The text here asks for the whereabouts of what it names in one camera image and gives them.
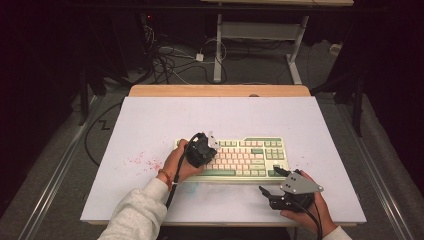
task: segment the wrist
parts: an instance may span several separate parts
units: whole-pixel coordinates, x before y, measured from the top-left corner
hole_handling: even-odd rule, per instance
[[[334,229],[336,229],[336,228],[337,228],[337,225],[333,221],[328,222],[328,223],[323,223],[322,224],[322,236],[323,237],[327,236],[332,231],[334,231]]]
[[[174,182],[174,178],[171,173],[163,169],[159,169],[158,174],[156,175],[156,178],[164,182],[166,185],[168,185],[169,191],[172,190],[172,184]]]

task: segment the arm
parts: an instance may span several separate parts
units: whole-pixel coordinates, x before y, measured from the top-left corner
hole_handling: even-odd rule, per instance
[[[305,172],[301,171],[301,174],[303,177],[313,181]],[[323,240],[351,239],[340,226],[337,226],[333,222],[330,212],[328,211],[327,203],[319,192],[315,192],[315,205],[312,205],[308,210],[318,221],[319,219],[321,220]],[[294,213],[292,211],[283,210],[280,212],[280,215],[300,223],[315,234],[318,232],[316,224],[306,213]]]
[[[134,189],[121,200],[99,239],[156,239],[167,213],[165,202],[169,191],[166,175],[172,182],[186,144],[187,141],[182,139],[178,148],[168,156],[163,167],[166,174],[158,173],[143,189]],[[195,168],[184,159],[179,182],[202,170],[202,167]]]

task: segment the white board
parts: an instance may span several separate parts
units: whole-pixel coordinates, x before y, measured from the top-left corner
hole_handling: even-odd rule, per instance
[[[126,193],[156,176],[175,140],[208,131],[218,140],[282,137],[290,169],[306,171],[324,187],[333,220],[366,221],[314,97],[127,97],[81,220],[109,220]],[[278,185],[267,189],[281,195]],[[290,225],[291,221],[268,206],[258,184],[183,183],[164,224],[193,223]]]

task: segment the pink stain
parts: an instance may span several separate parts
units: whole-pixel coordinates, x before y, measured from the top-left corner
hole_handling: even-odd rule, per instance
[[[127,165],[127,162],[137,164],[137,165],[142,164],[144,165],[144,168],[142,169],[142,171],[144,172],[150,171],[150,170],[159,171],[159,169],[161,169],[163,165],[163,163],[157,159],[146,161],[144,159],[144,152],[141,152],[135,157],[128,157],[127,161],[122,161],[122,162],[124,165]]]

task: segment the sweater sleeve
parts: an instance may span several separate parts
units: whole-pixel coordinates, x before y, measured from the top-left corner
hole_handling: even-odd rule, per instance
[[[322,238],[322,240],[352,240],[352,238],[350,238],[347,233],[338,226],[331,233]]]
[[[167,213],[167,195],[168,186],[157,178],[132,190],[116,206],[99,239],[156,239]]]

